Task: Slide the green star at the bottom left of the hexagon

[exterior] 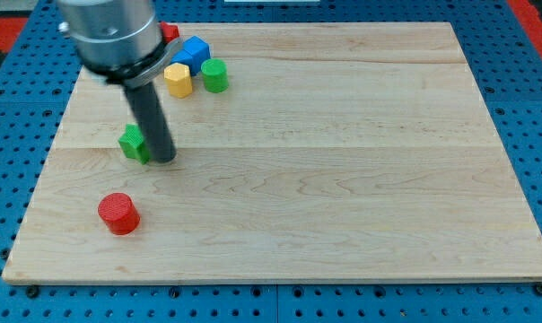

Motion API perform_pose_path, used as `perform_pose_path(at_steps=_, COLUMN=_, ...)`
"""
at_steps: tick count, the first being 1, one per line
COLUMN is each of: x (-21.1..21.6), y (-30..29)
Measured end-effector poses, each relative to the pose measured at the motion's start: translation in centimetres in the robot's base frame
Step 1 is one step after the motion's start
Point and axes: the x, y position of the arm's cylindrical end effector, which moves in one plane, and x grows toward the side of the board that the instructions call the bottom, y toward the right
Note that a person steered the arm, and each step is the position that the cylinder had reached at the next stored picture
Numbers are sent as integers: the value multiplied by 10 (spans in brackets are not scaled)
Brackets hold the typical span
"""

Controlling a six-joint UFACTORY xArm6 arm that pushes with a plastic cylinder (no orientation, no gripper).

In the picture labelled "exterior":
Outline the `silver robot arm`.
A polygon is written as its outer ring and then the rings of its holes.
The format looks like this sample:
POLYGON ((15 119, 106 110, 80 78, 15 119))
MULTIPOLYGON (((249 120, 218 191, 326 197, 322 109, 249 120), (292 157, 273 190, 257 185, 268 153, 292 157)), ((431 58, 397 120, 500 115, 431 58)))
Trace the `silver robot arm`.
POLYGON ((57 0, 60 32, 74 43, 82 64, 108 84, 122 87, 151 158, 177 153, 153 80, 182 49, 164 33, 148 0, 57 0))

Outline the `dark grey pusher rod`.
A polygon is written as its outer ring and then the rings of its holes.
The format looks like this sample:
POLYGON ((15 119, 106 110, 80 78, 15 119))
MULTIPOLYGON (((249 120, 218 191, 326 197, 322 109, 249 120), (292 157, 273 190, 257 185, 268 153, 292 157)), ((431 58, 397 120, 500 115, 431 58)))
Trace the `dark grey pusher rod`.
POLYGON ((124 86, 123 92, 152 159, 159 163, 171 162, 177 149, 154 85, 124 86))

